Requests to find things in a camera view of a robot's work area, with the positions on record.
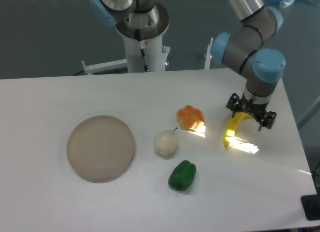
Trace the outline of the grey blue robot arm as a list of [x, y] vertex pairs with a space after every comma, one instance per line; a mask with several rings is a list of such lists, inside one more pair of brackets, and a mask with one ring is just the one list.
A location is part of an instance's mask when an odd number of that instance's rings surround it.
[[[282, 15], [262, 0], [228, 1], [242, 27], [233, 35], [220, 33], [214, 38], [209, 57], [246, 79], [243, 94], [232, 94], [226, 107], [234, 115], [244, 112], [260, 127], [271, 129], [276, 113], [266, 107], [286, 61], [278, 50], [264, 48], [264, 43], [282, 26]], [[123, 37], [130, 73], [166, 69], [167, 48], [162, 41], [170, 18], [163, 5], [156, 0], [90, 0], [90, 5], [103, 24], [115, 27]]]

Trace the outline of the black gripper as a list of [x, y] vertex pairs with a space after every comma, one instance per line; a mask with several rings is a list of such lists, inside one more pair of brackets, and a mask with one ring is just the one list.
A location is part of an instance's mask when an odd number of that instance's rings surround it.
[[238, 112], [245, 112], [252, 117], [260, 117], [258, 119], [258, 131], [261, 131], [263, 127], [271, 129], [277, 116], [276, 112], [266, 112], [267, 105], [268, 103], [255, 104], [253, 99], [247, 100], [244, 96], [240, 98], [237, 93], [233, 93], [226, 104], [226, 108], [232, 111], [232, 117], [235, 117]]

